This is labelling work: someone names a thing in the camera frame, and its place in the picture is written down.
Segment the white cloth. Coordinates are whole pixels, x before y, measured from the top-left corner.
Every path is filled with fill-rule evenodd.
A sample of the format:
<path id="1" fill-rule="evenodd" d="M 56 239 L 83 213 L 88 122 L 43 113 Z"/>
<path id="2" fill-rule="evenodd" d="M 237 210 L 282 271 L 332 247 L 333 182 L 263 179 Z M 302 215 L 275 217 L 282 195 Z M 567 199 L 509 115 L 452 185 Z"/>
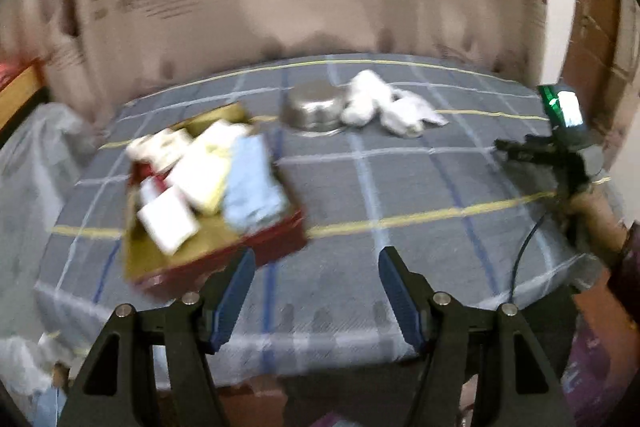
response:
<path id="1" fill-rule="evenodd" d="M 392 101 L 381 109 L 380 121 L 386 131 L 404 139 L 418 139 L 427 127 L 448 124 L 425 98 L 401 89 L 392 91 Z"/>

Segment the fluffy white towel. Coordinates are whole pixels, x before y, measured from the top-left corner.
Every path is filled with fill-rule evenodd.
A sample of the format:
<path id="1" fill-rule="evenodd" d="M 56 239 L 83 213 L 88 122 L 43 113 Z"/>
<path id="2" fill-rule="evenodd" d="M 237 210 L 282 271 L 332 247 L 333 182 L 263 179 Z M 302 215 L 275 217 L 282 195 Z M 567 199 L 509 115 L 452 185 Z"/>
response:
<path id="1" fill-rule="evenodd" d="M 394 101 L 392 87 L 371 69 L 365 69 L 352 78 L 346 88 L 345 107 L 341 122 L 349 127 L 364 127 L 381 110 Z"/>

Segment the grey plaid tablecloth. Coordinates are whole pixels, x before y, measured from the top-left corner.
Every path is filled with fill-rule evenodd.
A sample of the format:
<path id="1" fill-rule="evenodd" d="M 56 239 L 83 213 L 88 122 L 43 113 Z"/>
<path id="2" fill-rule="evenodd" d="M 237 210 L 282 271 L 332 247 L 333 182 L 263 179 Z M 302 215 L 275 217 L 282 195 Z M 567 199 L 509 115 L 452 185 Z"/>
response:
<path id="1" fill-rule="evenodd" d="M 278 116 L 285 90 L 343 84 L 371 69 L 423 96 L 446 118 L 420 139 L 377 124 L 307 136 Z M 151 301 L 126 280 L 122 232 L 126 144 L 231 102 L 252 115 L 305 211 L 305 248 L 255 275 L 230 341 L 213 361 L 218 384 L 410 355 L 378 279 L 378 253 L 469 306 L 520 306 L 564 283 L 591 287 L 600 262 L 568 247 L 546 215 L 556 187 L 544 168 L 492 149 L 549 127 L 538 96 L 463 65 L 409 55 L 326 55 L 226 72 L 122 106 L 73 188 L 44 252 L 35 295 L 44 327 L 86 351 L 119 303 Z"/>

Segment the red gold toffee tin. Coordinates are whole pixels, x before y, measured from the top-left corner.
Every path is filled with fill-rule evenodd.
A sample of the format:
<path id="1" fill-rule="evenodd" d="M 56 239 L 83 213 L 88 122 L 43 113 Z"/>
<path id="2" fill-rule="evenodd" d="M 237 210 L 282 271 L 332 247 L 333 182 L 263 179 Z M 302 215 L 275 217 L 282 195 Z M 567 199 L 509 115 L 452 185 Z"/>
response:
<path id="1" fill-rule="evenodd" d="M 261 134 L 240 103 L 142 136 L 127 147 L 132 160 L 126 190 L 122 272 L 155 299 L 200 287 L 205 277 L 243 248 L 258 265 L 307 244 L 305 211 L 272 156 L 272 172 L 288 198 L 288 212 L 253 234 L 236 233 L 222 215 L 231 150 L 243 136 Z"/>

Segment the light blue towel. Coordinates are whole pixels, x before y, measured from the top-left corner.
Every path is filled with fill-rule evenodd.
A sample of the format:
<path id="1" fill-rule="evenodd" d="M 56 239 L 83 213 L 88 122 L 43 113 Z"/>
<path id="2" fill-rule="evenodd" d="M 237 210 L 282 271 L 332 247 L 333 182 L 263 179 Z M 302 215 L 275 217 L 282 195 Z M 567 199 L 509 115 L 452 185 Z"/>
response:
<path id="1" fill-rule="evenodd" d="M 231 168 L 222 215 L 236 233 L 253 234 L 288 212 L 288 198 L 272 172 L 271 155 L 261 134 L 243 136 L 231 150 Z"/>

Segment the grey plastic cover sheet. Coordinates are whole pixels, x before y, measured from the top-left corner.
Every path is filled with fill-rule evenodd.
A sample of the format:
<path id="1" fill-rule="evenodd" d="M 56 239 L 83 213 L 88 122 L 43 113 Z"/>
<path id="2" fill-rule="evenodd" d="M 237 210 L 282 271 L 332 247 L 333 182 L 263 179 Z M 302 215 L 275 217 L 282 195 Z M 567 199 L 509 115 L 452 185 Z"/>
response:
<path id="1" fill-rule="evenodd" d="M 60 103 L 38 105 L 1 147 L 1 337 L 37 340 L 35 283 L 50 230 L 96 153 L 90 124 Z"/>

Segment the steel bowl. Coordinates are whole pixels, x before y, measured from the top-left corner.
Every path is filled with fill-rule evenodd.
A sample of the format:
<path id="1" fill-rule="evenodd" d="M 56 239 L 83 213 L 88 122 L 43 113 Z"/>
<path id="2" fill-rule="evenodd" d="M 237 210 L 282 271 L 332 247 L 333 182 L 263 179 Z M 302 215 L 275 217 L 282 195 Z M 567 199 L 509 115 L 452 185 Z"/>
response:
<path id="1" fill-rule="evenodd" d="M 299 133 L 329 135 L 344 129 L 345 106 L 345 91 L 328 80 L 299 83 L 285 91 L 280 121 Z"/>

